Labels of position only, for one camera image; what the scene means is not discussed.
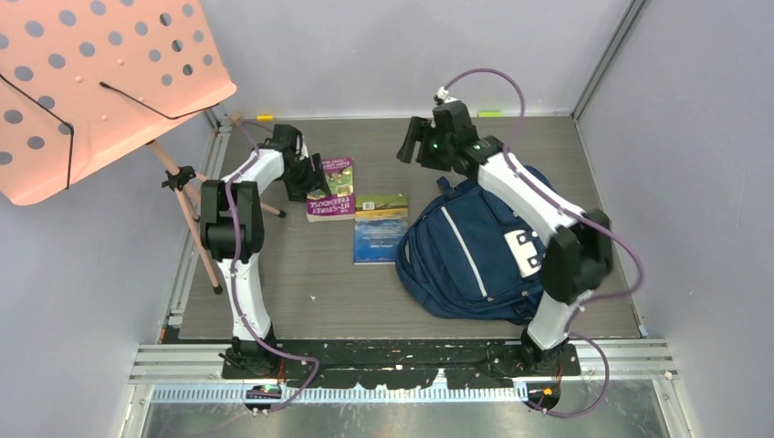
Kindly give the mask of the blue Animal Farm book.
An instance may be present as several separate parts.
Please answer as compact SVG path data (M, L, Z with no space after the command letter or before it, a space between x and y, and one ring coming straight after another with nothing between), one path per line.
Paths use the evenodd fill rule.
M393 264L408 226L409 202L402 193L357 195L353 263Z

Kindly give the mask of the navy blue student backpack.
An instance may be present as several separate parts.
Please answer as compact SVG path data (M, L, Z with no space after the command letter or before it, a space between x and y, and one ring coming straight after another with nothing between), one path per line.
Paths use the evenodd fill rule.
M395 252L406 292L438 318L528 324L543 295L546 246L519 214L477 182L452 185L407 228Z

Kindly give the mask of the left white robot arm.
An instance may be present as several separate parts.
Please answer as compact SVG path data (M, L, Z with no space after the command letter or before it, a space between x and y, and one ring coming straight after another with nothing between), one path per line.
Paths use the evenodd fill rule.
M261 194L275 181L284 183L291 202L304 202L309 193L329 193L330 188L320 155L309 153L296 127L277 124L269 138L252 146L234 171L203 183L199 234L229 296L234 324L224 358L267 378L278 370L280 359L296 357L277 347L262 294L259 258L266 230Z

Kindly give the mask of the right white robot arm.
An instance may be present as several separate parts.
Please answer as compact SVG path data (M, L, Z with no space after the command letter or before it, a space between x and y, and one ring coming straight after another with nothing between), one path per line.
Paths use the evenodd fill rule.
M522 327L518 358L544 374L565 349L581 303L612 271L609 217L558 195L468 107L439 89L428 118L409 121L397 157L455 172L403 235L395 267L405 290L439 318Z

